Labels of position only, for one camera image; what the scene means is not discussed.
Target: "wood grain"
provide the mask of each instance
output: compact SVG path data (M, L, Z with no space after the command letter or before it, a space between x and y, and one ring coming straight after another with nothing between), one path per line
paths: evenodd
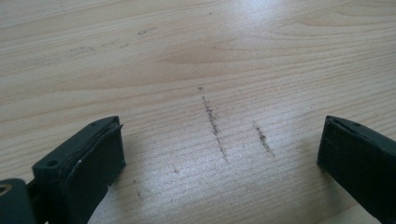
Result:
M391 0L0 2L0 179L119 115L91 223L376 223L316 166L326 115L396 139Z

